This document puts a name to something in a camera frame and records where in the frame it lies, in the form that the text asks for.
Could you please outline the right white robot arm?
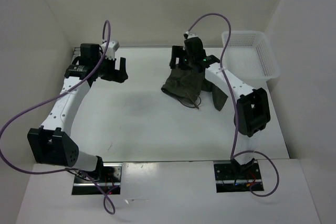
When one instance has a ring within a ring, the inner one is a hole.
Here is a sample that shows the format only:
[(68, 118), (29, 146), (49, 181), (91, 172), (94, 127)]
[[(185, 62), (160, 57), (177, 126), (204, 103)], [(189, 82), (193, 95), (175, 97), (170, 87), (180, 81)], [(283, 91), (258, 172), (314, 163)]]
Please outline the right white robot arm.
[(173, 46), (169, 63), (171, 73), (161, 90), (188, 108), (198, 108), (201, 91), (210, 92), (216, 110), (221, 111), (227, 98), (234, 108), (234, 141), (230, 154), (230, 172), (243, 178), (254, 158), (247, 144), (270, 121), (267, 92), (244, 83), (223, 65), (223, 58), (207, 55), (201, 39), (185, 34), (184, 45)]

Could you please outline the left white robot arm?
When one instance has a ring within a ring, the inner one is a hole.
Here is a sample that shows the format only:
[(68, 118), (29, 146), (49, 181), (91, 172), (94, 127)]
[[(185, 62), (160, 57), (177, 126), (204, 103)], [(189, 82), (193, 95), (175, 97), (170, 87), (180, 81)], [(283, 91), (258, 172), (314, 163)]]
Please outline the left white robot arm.
[(65, 72), (61, 97), (41, 126), (31, 128), (27, 134), (37, 163), (76, 169), (93, 182), (107, 176), (102, 158), (80, 151), (70, 135), (78, 109), (98, 78), (118, 83), (128, 79), (125, 58), (121, 58), (120, 67), (115, 68), (118, 49), (118, 41), (81, 44), (75, 49), (74, 59)]

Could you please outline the olive green shorts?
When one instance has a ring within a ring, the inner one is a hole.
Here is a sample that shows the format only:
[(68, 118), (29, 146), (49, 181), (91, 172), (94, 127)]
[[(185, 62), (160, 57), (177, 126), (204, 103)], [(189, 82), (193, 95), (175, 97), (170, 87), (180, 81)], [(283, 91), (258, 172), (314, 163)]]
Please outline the olive green shorts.
[(161, 91), (178, 100), (188, 108), (199, 108), (202, 91), (212, 94), (213, 105), (217, 111), (224, 107), (228, 96), (212, 82), (205, 79), (205, 73), (193, 70), (172, 69)]

